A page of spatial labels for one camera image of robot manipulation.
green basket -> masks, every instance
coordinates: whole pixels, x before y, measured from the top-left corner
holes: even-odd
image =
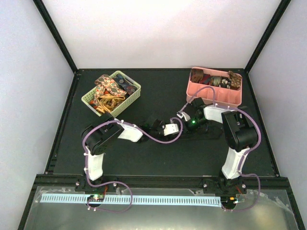
[[[124,74],[122,71],[116,71],[112,75],[110,75],[110,78],[115,77],[116,75],[122,75],[126,81],[128,81],[130,84],[134,85],[137,90],[130,95],[122,104],[117,106],[112,112],[111,115],[113,117],[117,117],[121,112],[123,112],[129,105],[132,104],[136,99],[139,98],[141,95],[141,85],[132,80],[130,77],[128,77],[126,74]],[[86,95],[84,95],[81,100],[89,107],[94,113],[96,113],[98,116],[101,116],[100,113],[98,113],[93,107],[90,105],[90,101],[94,99],[94,93],[95,93],[96,87],[94,87],[91,91],[89,91]]]

white wall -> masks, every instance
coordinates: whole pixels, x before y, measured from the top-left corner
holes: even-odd
[[[44,171],[73,73],[33,1],[0,11],[0,226],[10,230]]]
[[[307,1],[291,1],[250,72],[282,176],[307,226]]]
[[[244,68],[280,0],[44,0],[79,68]]]

cloth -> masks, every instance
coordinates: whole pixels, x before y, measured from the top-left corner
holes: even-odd
[[[199,84],[204,84],[204,85],[208,85],[211,79],[211,75],[210,74],[204,74],[202,79],[200,80]]]
[[[98,99],[101,98],[105,91],[109,92],[111,95],[116,97],[125,96],[127,94],[126,91],[122,90],[117,83],[109,77],[107,74],[103,74],[95,81],[96,90],[94,93],[94,103],[99,106]]]
[[[212,76],[211,79],[210,79],[209,85],[230,89],[231,80],[229,78],[226,78],[226,77]]]
[[[94,104],[92,105],[99,113],[111,113],[126,98],[126,91],[122,90],[117,83],[107,74],[103,74],[95,81]]]
[[[113,80],[124,90],[128,95],[132,95],[137,88],[131,85],[121,74],[117,74]]]
[[[124,96],[114,96],[110,93],[101,95],[98,99],[99,106],[96,110],[100,113],[111,113],[118,105],[125,100]]]
[[[231,80],[231,89],[239,90],[241,87],[242,77],[233,71],[228,72],[229,78]]]
[[[203,78],[202,69],[191,69],[191,82],[198,83]]]

black tabletop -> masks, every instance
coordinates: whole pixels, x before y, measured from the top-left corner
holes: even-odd
[[[242,105],[250,108],[255,121],[260,124],[247,76],[242,69],[232,69],[243,76]],[[84,155],[81,132],[98,116],[82,101],[81,97],[95,85],[102,74],[112,74],[114,69],[85,69],[73,96],[63,135],[57,151],[54,174],[82,174]],[[189,69],[122,69],[125,74],[142,86],[141,96],[123,111],[118,119],[139,124],[150,115],[169,120],[186,103]],[[272,168],[270,147],[265,138],[251,152],[243,167],[243,173],[259,176],[275,176]],[[224,135],[219,139],[179,139],[172,144],[147,141],[136,144],[117,139],[106,150],[103,162],[105,175],[159,175],[203,176],[218,175],[227,156],[228,146]]]

pink basket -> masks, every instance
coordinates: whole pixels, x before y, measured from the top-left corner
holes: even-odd
[[[200,67],[193,67],[193,69],[202,69],[205,74],[210,74],[212,76],[222,76],[229,78],[228,72],[205,69]],[[203,84],[193,83],[189,78],[188,88],[187,88],[187,102],[192,98],[192,95],[200,88],[206,86]],[[242,103],[242,82],[239,90],[225,89],[221,87],[213,86],[215,90],[215,101],[224,106],[238,107]],[[201,97],[205,104],[211,104],[213,101],[213,91],[212,89],[203,89],[194,98]]]

